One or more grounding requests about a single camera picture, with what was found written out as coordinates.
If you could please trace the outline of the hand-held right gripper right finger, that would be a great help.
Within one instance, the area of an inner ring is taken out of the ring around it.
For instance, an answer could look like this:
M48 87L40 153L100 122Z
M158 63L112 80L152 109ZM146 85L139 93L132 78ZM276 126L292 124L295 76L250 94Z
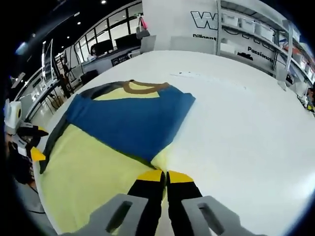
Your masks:
M253 236L240 217L212 196L203 196L186 174L167 172L168 215L176 236Z

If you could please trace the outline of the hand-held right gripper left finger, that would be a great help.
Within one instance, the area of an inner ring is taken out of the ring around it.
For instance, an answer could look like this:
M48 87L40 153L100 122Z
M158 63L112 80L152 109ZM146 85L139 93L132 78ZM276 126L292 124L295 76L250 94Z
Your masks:
M153 236L165 187L162 170L140 174L127 194L117 194L95 210L88 223L64 236Z

